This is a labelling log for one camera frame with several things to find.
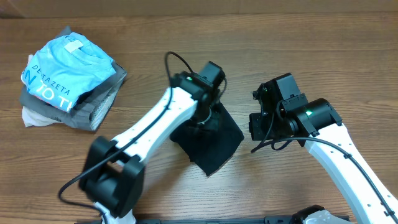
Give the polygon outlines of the black t-shirt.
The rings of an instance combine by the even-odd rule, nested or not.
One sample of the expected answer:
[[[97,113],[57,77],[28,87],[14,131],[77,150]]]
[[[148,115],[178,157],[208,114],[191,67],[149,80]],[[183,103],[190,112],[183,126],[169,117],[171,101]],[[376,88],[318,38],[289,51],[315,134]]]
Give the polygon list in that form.
[[[243,132],[222,103],[214,105],[211,112],[205,124],[188,120],[170,135],[170,140],[207,176],[217,172],[244,140]]]

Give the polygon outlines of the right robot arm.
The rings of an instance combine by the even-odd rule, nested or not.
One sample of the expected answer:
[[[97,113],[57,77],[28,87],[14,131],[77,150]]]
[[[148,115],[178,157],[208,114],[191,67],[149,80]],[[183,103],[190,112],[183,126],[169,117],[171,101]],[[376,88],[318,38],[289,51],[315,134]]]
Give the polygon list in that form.
[[[252,152],[283,150],[297,141],[326,170],[358,223],[397,223],[397,199],[357,150],[331,103],[308,101],[291,73],[260,84],[252,97],[261,107],[249,116],[251,138],[259,141]]]

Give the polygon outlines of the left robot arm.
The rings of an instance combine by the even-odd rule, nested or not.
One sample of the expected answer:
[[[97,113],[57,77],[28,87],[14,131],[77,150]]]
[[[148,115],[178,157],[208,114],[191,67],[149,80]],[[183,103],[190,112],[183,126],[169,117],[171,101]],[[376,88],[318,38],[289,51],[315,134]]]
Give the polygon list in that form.
[[[219,86],[224,80],[223,69],[213,62],[199,73],[178,73],[162,99],[135,125],[112,140],[102,136],[94,140],[78,186],[93,201],[102,223],[132,219],[146,165],[169,136],[195,152],[212,144],[211,137],[219,130]]]

